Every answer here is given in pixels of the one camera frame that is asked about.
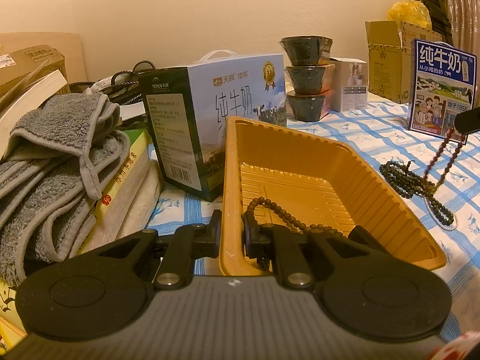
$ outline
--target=barcode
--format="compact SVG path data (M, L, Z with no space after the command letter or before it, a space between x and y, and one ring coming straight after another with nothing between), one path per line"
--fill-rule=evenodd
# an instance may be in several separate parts
M172 171L172 175L174 178L180 181L186 181L187 183L191 184L189 171L182 168L177 168L176 166L173 166L173 165L170 165L170 169Z

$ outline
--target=family illustration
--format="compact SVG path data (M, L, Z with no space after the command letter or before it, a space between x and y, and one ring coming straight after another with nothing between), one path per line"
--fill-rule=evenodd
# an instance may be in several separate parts
M443 109L445 100L440 100L440 96L427 97L421 100L415 107L415 121L421 125L441 126L443 123Z

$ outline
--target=yellow package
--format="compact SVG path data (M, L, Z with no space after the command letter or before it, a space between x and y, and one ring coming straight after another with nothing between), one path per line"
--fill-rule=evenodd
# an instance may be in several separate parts
M427 7L420 1L404 0L392 5L387 20L400 20L431 30L431 19Z

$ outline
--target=blue milk box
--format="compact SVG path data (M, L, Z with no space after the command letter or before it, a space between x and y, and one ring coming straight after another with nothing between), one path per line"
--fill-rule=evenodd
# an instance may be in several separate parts
M139 77L164 179L209 201L223 191L228 116L287 125L282 55L213 54Z
M476 82L474 54L443 42L412 40L409 130L444 138L455 116L472 109ZM460 142L461 134L455 130L451 140Z

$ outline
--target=white plastic handle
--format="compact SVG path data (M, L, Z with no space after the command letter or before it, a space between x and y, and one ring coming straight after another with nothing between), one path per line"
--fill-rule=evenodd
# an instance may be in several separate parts
M223 51L224 53L227 53L227 54L230 54L231 56L237 56L238 54L234 51L231 51L231 50L213 50L211 52L208 52L207 54L205 54L202 58L200 58L200 61L201 62L205 62L207 61L207 59L210 59L212 56L214 56L216 53L219 53Z

